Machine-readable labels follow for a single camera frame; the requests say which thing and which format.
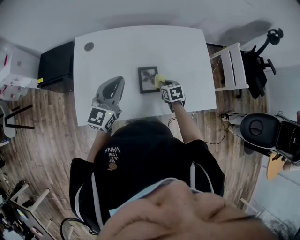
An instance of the picture frame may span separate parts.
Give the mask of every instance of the picture frame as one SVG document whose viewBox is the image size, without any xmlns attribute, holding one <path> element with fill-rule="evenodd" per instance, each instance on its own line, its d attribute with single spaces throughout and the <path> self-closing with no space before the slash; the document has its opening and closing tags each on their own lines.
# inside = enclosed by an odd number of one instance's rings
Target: picture frame
<svg viewBox="0 0 300 240">
<path fill-rule="evenodd" d="M 158 74 L 157 67 L 139 67 L 137 69 L 140 84 L 140 93 L 160 92 L 154 86 L 154 77 Z"/>
</svg>

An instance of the forearm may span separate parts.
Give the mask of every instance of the forearm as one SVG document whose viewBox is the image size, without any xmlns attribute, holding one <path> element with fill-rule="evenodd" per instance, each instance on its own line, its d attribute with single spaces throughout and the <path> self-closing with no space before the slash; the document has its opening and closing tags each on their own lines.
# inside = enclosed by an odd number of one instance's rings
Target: forearm
<svg viewBox="0 0 300 240">
<path fill-rule="evenodd" d="M 188 116 L 184 107 L 180 103 L 176 102 L 172 103 L 172 105 L 175 111 L 183 142 L 186 144 L 196 139 L 202 140 L 202 135 L 198 126 Z"/>
<path fill-rule="evenodd" d="M 89 151 L 88 158 L 86 159 L 88 162 L 93 163 L 95 161 L 95 156 L 102 148 L 105 142 L 110 138 L 110 134 L 98 131 L 95 141 Z"/>
</svg>

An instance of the white chair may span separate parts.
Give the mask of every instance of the white chair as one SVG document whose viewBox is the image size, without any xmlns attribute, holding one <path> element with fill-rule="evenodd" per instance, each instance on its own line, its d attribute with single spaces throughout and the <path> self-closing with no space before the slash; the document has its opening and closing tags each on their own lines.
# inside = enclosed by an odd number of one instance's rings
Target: white chair
<svg viewBox="0 0 300 240">
<path fill-rule="evenodd" d="M 0 127 L 3 127 L 4 135 L 9 138 L 13 138 L 16 135 L 16 128 L 24 129 L 34 129 L 32 126 L 16 125 L 15 124 L 15 115 L 32 108 L 32 105 L 29 105 L 25 108 L 19 109 L 16 107 L 12 110 L 9 109 L 8 105 L 0 100 Z"/>
<path fill-rule="evenodd" d="M 213 59 L 221 56 L 225 77 L 225 87 L 215 89 L 216 92 L 224 90 L 234 90 L 249 88 L 246 83 L 246 75 L 242 55 L 240 53 L 240 43 L 235 43 L 227 48 L 210 56 Z"/>
</svg>

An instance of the white box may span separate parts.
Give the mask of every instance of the white box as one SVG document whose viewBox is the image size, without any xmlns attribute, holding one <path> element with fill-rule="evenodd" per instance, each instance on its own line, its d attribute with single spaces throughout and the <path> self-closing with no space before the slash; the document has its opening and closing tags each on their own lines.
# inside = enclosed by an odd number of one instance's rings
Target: white box
<svg viewBox="0 0 300 240">
<path fill-rule="evenodd" d="M 107 133 L 116 119 L 114 111 L 92 106 L 87 124 L 93 129 Z"/>
<path fill-rule="evenodd" d="M 163 99 L 166 102 L 172 103 L 184 101 L 185 99 L 183 87 L 179 83 L 162 86 L 161 91 L 163 92 Z"/>
<path fill-rule="evenodd" d="M 26 87 L 38 78 L 40 58 L 14 47 L 0 71 L 0 84 Z"/>
</svg>

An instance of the table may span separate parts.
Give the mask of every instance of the table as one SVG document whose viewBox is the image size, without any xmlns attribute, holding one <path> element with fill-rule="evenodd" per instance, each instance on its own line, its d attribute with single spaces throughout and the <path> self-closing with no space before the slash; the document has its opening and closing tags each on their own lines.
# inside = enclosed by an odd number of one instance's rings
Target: table
<svg viewBox="0 0 300 240">
<path fill-rule="evenodd" d="M 91 51 L 84 49 L 89 42 Z M 176 26 L 134 26 L 94 32 L 75 38 L 74 92 L 77 123 L 86 125 L 100 84 L 123 76 L 119 120 L 170 114 L 161 93 L 140 94 L 137 68 L 157 66 L 158 74 L 183 85 L 187 112 L 215 109 L 210 58 L 200 29 Z"/>
<path fill-rule="evenodd" d="M 9 202 L 15 209 L 16 216 L 23 221 L 32 231 L 32 227 L 35 227 L 42 233 L 42 237 L 39 238 L 40 240 L 56 240 L 51 233 L 48 231 L 48 227 L 51 223 L 51 220 L 48 224 L 48 226 L 44 226 L 42 222 L 35 216 L 34 212 L 37 209 L 37 207 L 40 205 L 40 203 L 43 201 L 43 199 L 47 196 L 47 194 L 50 192 L 49 189 L 46 189 L 41 196 L 35 201 L 35 203 L 29 207 L 25 208 L 24 206 L 17 203 L 15 200 L 16 198 L 28 187 L 28 184 L 25 184 L 22 186 L 22 188 L 17 191 L 10 199 Z M 23 214 L 27 217 L 27 220 L 24 220 L 20 214 L 17 212 L 17 209 L 21 210 Z"/>
</svg>

